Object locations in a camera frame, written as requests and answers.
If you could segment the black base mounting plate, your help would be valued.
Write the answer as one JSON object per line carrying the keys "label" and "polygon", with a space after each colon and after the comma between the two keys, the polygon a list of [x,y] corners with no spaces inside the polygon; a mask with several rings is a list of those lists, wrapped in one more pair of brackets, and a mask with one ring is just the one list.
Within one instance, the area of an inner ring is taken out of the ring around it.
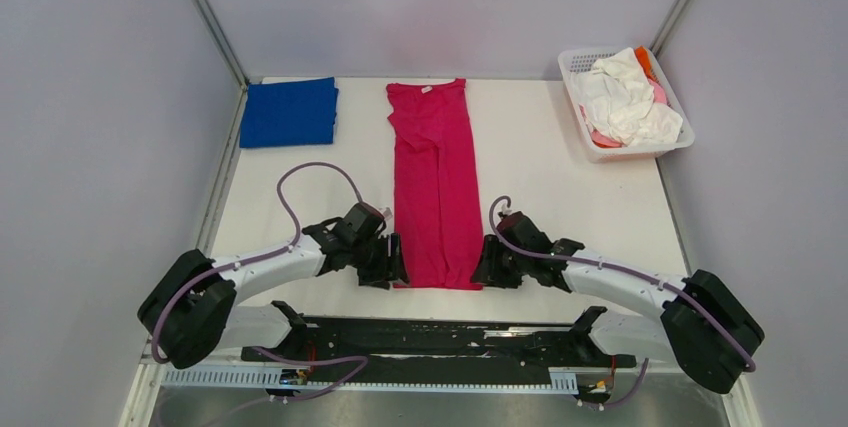
{"label": "black base mounting plate", "polygon": [[541,382],[552,368],[606,373],[637,365],[631,355],[601,352],[571,324],[452,322],[307,316],[274,354],[320,360],[310,380],[336,381],[351,372],[342,357],[365,356],[352,379],[388,382]]}

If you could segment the orange t-shirt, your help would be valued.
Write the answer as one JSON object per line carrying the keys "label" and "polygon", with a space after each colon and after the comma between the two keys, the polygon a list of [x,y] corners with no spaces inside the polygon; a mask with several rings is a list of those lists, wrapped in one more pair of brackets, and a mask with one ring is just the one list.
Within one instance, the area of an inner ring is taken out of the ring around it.
{"label": "orange t-shirt", "polygon": [[641,66],[645,76],[654,83],[659,83],[657,76],[653,70],[653,64],[649,51],[644,46],[639,46],[634,49],[634,55]]}

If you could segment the white plastic laundry basket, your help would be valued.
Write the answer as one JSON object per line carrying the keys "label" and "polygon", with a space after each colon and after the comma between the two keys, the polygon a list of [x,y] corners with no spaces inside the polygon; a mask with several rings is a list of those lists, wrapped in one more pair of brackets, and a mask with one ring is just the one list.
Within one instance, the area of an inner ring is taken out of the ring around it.
{"label": "white plastic laundry basket", "polygon": [[694,143],[690,123],[649,49],[572,49],[559,54],[558,64],[590,161],[657,158]]}

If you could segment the folded blue t-shirt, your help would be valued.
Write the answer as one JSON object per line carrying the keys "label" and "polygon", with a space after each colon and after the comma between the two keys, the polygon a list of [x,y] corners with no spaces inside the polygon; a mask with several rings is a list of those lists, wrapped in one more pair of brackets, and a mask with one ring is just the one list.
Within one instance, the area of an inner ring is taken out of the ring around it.
{"label": "folded blue t-shirt", "polygon": [[249,86],[239,147],[332,144],[338,94],[333,77]]}

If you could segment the white crumpled t-shirt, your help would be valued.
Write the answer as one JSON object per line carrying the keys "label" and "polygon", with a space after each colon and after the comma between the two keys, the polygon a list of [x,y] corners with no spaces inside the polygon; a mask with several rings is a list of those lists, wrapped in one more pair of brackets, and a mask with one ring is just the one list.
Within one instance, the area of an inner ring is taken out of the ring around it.
{"label": "white crumpled t-shirt", "polygon": [[583,105],[594,127],[624,147],[666,145],[678,140],[683,118],[670,105],[654,99],[653,87],[633,48],[595,60],[587,71],[573,74],[571,83],[578,109]]}

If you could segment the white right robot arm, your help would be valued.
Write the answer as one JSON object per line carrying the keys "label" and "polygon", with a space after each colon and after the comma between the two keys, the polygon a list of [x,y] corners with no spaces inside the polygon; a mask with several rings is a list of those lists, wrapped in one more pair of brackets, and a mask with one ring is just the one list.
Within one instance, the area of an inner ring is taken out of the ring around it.
{"label": "white right robot arm", "polygon": [[585,244],[551,240],[523,212],[491,209],[475,282],[515,289],[526,277],[543,287],[602,299],[575,322],[571,350],[584,364],[630,355],[676,365],[692,381],[727,394],[757,369],[765,332],[716,274],[667,275],[620,264]]}

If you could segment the metal corner wall strip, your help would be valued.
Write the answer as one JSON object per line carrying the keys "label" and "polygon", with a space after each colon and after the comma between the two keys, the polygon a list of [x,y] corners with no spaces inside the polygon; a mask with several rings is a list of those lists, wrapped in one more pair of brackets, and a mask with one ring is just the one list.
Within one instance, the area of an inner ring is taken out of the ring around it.
{"label": "metal corner wall strip", "polygon": [[192,0],[194,6],[212,37],[218,52],[221,54],[228,70],[240,88],[245,91],[249,83],[248,75],[238,59],[215,11],[209,0]]}

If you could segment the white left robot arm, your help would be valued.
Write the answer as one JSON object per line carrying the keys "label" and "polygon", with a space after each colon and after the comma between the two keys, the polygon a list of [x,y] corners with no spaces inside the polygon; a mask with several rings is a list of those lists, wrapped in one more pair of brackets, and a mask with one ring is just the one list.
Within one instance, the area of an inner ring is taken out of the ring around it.
{"label": "white left robot arm", "polygon": [[301,227],[280,246],[217,259],[198,249],[181,254],[137,311],[156,343],[152,353],[177,369],[232,348],[298,358],[307,337],[302,315],[284,301],[256,307],[246,300],[348,267],[362,286],[407,285],[401,237],[385,227],[380,211],[358,202],[343,217]]}

